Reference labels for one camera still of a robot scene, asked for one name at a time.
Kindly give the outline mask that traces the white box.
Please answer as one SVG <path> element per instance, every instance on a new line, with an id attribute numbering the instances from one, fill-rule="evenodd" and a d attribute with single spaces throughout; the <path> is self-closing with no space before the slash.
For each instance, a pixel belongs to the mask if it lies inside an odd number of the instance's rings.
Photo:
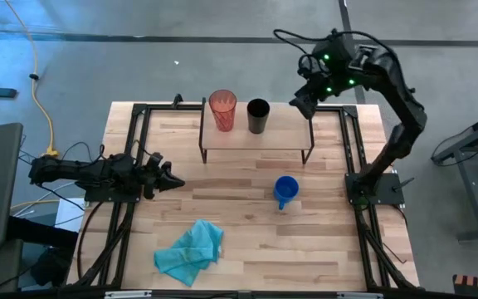
<path id="1" fill-rule="evenodd" d="M 78 204 L 80 208 L 64 200 L 60 201 L 56 213 L 55 227 L 78 233 L 84 217 L 85 200 L 83 198 L 70 198 L 70 201 Z"/>

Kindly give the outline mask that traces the wooden shelf with black legs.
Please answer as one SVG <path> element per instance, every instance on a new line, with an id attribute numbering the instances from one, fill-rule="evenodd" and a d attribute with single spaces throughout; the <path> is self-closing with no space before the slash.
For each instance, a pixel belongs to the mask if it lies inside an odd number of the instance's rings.
<path id="1" fill-rule="evenodd" d="M 305 164 L 315 147 L 313 125 L 294 107 L 284 103 L 270 104 L 265 130 L 253 134 L 248 130 L 247 103 L 236 104 L 234 126 L 228 132 L 218 130 L 210 105 L 201 113 L 198 146 L 202 160 L 209 150 L 299 150 Z"/>

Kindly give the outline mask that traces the orange translucent faceted tumbler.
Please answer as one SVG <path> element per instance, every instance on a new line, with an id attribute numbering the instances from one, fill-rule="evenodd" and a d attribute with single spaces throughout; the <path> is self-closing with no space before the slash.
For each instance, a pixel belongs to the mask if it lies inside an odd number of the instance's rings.
<path id="1" fill-rule="evenodd" d="M 209 106 L 218 130 L 222 132 L 232 130 L 236 105 L 237 98 L 229 90 L 217 90 L 210 95 Z"/>

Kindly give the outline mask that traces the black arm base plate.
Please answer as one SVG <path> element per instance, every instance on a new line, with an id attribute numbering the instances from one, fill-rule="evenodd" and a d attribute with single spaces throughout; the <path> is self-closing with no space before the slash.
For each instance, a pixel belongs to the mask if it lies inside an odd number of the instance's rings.
<path id="1" fill-rule="evenodd" d="M 85 201 L 108 203 L 136 203 L 141 195 L 141 186 L 137 187 L 112 187 L 108 184 L 85 186 Z"/>
<path id="2" fill-rule="evenodd" d="M 383 174 L 375 183 L 362 182 L 359 174 L 344 177 L 348 201 L 352 205 L 404 203 L 402 184 L 397 174 Z"/>

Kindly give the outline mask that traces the blue plastic mug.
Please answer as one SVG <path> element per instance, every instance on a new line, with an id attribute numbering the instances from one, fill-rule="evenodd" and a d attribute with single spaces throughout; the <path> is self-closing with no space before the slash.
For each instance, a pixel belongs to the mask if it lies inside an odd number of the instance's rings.
<path id="1" fill-rule="evenodd" d="M 278 202 L 278 209 L 283 210 L 299 193 L 297 180 L 291 176 L 281 176 L 276 180 L 273 195 Z"/>

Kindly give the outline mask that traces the teal cloth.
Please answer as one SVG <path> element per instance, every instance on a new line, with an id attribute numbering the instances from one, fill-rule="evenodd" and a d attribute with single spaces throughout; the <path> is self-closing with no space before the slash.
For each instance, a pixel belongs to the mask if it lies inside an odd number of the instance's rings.
<path id="1" fill-rule="evenodd" d="M 197 220 L 170 248 L 154 253 L 154 266 L 191 287 L 201 270 L 218 262 L 224 232 L 206 220 Z"/>

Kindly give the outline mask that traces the black plastic tumbler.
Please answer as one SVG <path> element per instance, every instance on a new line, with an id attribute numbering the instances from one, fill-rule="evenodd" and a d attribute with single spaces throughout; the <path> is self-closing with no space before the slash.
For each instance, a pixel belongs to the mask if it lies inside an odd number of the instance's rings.
<path id="1" fill-rule="evenodd" d="M 270 105 L 266 100 L 257 98 L 250 100 L 246 106 L 248 129 L 253 134 L 261 134 L 266 127 L 270 114 Z"/>

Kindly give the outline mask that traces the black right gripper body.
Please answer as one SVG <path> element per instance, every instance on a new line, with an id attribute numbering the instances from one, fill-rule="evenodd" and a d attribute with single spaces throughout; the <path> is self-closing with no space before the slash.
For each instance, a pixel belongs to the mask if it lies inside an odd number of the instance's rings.
<path id="1" fill-rule="evenodd" d="M 299 90 L 306 91 L 308 97 L 318 102 L 331 96 L 339 97 L 341 90 L 333 77 L 334 63 L 334 56 L 330 54 L 303 54 L 299 58 L 299 75 L 305 84 Z"/>

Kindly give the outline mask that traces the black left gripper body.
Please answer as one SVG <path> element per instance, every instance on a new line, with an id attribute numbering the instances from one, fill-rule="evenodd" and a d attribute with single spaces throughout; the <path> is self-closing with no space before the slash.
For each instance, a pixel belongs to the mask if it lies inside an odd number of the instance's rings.
<path id="1" fill-rule="evenodd" d="M 130 172 L 130 193 L 134 196 L 143 196 L 153 199 L 156 183 L 162 174 L 160 163 L 163 156 L 159 152 L 153 152 L 145 165 L 134 164 Z"/>

